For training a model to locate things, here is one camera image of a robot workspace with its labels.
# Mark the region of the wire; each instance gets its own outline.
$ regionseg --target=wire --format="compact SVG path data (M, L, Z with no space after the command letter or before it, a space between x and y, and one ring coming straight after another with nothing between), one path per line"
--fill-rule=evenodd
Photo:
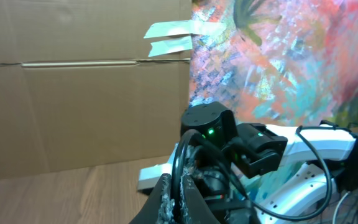
M173 216L176 221L179 221L180 216L180 189L181 189L181 176L183 167L185 165L185 158L187 147L195 134L200 134L195 129L187 130L180 138L178 147L175 152L172 164L172 178L171 178L171 198L174 199Z
M338 211L339 211L339 207L341 206L342 202L346 199L347 196L349 196L351 194L351 192L346 192L345 195L343 195L343 197L341 198L341 200L338 202L338 204L335 207L335 212L334 212L334 216L333 216L333 224L336 224L336 217L338 215Z
M345 218L343 219L343 221L341 222L341 224L344 224L346 219L348 218L348 216L351 214L350 211L353 210L353 208L355 207L355 205L358 203L358 199L352 204L352 207L349 209L349 212L346 213Z
M206 139L200 136L196 136L198 142L202 144L204 147L202 150L205 151L205 155L209 157L222 171L223 175L230 180L232 185L247 199L249 200L249 197L247 195L247 192L244 188L244 186L241 184L238 177L235 175L235 173L230 169L230 165L226 158L224 157L224 154L222 151L219 150L218 147L216 147L214 144L210 143Z

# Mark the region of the tape strip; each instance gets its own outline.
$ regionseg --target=tape strip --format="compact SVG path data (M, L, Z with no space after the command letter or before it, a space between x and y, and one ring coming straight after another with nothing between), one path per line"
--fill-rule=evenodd
M203 21L156 22L150 26L144 38L165 37L169 35L199 34L219 35L226 30L226 24Z
M152 42L152 50L149 53L149 57L169 54L173 52L179 52L182 50L189 50L193 48L191 43L191 37L182 37L173 40L163 40L158 42Z

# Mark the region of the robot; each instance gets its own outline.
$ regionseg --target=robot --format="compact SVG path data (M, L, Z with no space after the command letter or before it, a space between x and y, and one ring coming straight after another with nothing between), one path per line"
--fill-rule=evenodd
M358 188L358 133L329 121L236 124L233 112L214 102L187 109L180 134L166 164L140 171L138 190L152 191L131 224L298 222L323 212L332 194ZM252 178L298 161L306 162L261 203L231 169ZM316 211L300 216L316 202Z

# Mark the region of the black plastic part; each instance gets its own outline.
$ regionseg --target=black plastic part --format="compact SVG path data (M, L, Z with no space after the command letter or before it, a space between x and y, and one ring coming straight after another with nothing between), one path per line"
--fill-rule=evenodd
M203 197L229 193L229 180L213 167L199 169L192 175L192 177Z
M338 125L326 120L322 120L320 124L338 127ZM338 191L358 189L358 133L348 131L356 139L349 157L345 161L326 160L331 175L335 178Z
M243 203L245 204L245 208L230 211L229 218L226 221L227 224L260 224L260 220L252 203L249 200Z
M135 216L135 218L129 224L155 224L158 219L158 210L161 206L162 192L164 188L169 189L171 180L171 175L162 174L158 182L155 184L155 187L147 199L146 203L143 205L140 212Z
M250 163L245 157L239 157L233 163L241 170L248 178L253 178L256 175L264 175L271 171L276 171L280 165L281 155L274 150L267 149L262 154L262 158Z
M189 175L183 176L183 191L184 198L181 206L182 223L219 223Z
M239 124L237 132L239 138L233 138L223 151L244 175L252 178L278 169L287 138L258 123Z
M217 147L237 136L233 112L219 102L188 108L181 117L180 135L189 129L196 129Z
M288 139L277 136L266 128L266 125L259 123L244 123L237 125L239 137L244 145L254 152L262 152L266 149L274 149L277 153L283 153L287 146Z
M352 191L358 188L358 133L351 135L356 138L356 142L349 157L344 161L344 171L336 178L339 190Z

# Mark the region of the black cable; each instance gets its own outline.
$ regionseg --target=black cable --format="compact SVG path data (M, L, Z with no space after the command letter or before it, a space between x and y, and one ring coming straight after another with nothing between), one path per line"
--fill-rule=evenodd
M230 169L230 164L224 157L224 154L222 151L219 150L218 147L216 147L214 144L210 143L203 137L196 136L198 142L202 144L204 147L202 148L205 150L205 155L209 157L222 171L223 175L230 180L232 185L246 198L249 200L249 197L247 195L247 192L244 188L244 186L241 184L238 177L235 175L235 173Z
M180 138L175 156L172 164L172 178L171 178L171 199L174 199L173 217L179 221L180 216L180 189L181 189L181 176L183 167L185 166L187 147L195 134L200 134L195 129L187 130Z
M209 175L209 174L202 174L203 177L209 177L209 178L212 178L212 179L215 179L217 181L219 181L220 183L222 183L225 187L229 188L229 184L219 178L217 178L215 175Z
M348 212L346 213L345 218L342 220L341 224L344 224L346 219L349 217L349 215L351 214L351 210L353 210L353 208L355 207L355 205L358 203L358 199L352 204L352 207L348 210Z

